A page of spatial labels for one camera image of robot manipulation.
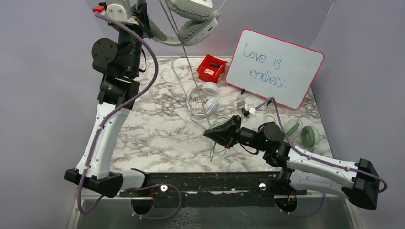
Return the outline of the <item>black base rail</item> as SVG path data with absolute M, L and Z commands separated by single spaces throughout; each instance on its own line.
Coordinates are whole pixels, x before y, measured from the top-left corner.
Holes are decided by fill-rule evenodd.
M 149 173 L 144 191 L 126 189 L 120 197 L 156 208 L 273 207 L 275 196 L 305 195 L 280 178 L 280 172 L 177 172 Z

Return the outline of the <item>pink framed whiteboard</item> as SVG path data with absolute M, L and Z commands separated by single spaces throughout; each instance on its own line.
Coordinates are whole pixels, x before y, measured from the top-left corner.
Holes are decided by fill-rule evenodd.
M 241 32 L 225 81 L 254 95 L 301 107 L 325 55 L 253 30 Z

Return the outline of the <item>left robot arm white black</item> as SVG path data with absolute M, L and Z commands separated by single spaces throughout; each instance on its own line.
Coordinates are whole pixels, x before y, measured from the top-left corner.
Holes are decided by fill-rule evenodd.
M 133 107 L 133 97 L 139 92 L 136 77 L 145 57 L 144 29 L 138 26 L 137 12 L 127 0 L 104 1 L 93 12 L 124 27 L 117 29 L 117 41 L 101 38 L 92 47 L 93 69 L 103 75 L 95 124 L 80 161 L 66 171 L 64 178 L 109 198 L 126 189 L 128 181 L 133 179 L 132 190 L 144 196 L 150 190 L 150 183 L 142 173 L 131 171 L 125 175 L 110 168 L 119 132 Z

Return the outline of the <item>red plastic bin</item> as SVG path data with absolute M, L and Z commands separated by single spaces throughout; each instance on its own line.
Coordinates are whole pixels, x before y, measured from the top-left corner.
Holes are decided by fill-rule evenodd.
M 227 64 L 227 61 L 207 54 L 197 68 L 198 78 L 204 82 L 218 83 Z

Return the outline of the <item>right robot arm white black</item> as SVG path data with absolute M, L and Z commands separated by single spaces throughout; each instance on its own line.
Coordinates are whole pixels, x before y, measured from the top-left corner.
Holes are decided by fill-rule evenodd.
M 313 190 L 340 196 L 353 205 L 376 210 L 381 181 L 371 161 L 337 160 L 292 146 L 275 122 L 262 124 L 258 130 L 241 126 L 241 117 L 232 116 L 225 123 L 206 130 L 203 136 L 231 148 L 235 144 L 262 151 L 262 158 L 272 167 L 280 167 L 287 176 L 276 180 L 281 194 Z

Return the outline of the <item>white headphones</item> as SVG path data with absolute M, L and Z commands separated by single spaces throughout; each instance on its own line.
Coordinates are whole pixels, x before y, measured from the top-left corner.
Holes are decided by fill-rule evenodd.
M 204 82 L 186 93 L 186 104 L 190 112 L 198 119 L 207 118 L 217 112 L 219 87 L 212 82 Z

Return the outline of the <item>grey headphones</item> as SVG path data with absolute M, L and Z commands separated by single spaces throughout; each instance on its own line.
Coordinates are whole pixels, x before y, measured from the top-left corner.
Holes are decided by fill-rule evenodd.
M 175 36 L 165 34 L 149 15 L 150 32 L 144 33 L 147 38 L 167 46 L 194 46 L 207 38 L 218 26 L 218 19 L 226 4 L 225 0 L 215 10 L 211 0 L 162 0 L 161 7 Z

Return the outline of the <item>green headphones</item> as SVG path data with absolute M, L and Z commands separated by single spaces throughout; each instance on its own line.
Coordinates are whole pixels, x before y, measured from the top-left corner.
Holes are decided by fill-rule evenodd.
M 301 142 L 305 148 L 310 149 L 314 153 L 316 152 L 320 142 L 320 133 L 316 127 L 310 125 L 304 126 L 303 122 L 299 119 L 290 119 L 282 125 L 285 130 L 284 142 L 288 142 L 287 138 L 291 140 L 294 134 L 299 132 Z

